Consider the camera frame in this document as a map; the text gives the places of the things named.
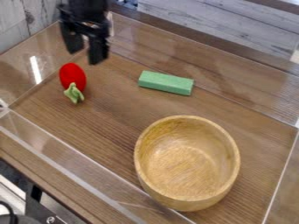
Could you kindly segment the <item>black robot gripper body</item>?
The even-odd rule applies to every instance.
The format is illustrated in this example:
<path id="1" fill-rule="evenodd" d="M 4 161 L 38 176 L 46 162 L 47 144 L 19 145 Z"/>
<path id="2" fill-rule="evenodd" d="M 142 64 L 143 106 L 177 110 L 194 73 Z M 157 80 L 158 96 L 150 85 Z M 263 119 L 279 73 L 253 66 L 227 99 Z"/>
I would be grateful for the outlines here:
<path id="1" fill-rule="evenodd" d="M 59 5 L 59 11 L 70 33 L 110 36 L 109 0 L 67 0 Z"/>

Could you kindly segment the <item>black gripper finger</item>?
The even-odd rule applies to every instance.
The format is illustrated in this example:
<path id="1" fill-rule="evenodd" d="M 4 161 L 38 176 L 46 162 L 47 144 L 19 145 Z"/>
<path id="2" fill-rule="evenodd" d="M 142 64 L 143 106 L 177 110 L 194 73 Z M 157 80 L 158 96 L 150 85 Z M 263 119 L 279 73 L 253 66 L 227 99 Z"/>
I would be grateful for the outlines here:
<path id="1" fill-rule="evenodd" d="M 109 35 L 89 35 L 89 63 L 97 65 L 109 58 Z"/>
<path id="2" fill-rule="evenodd" d="M 66 24 L 61 26 L 61 32 L 69 52 L 74 54 L 81 51 L 85 48 L 82 35 L 73 32 Z"/>

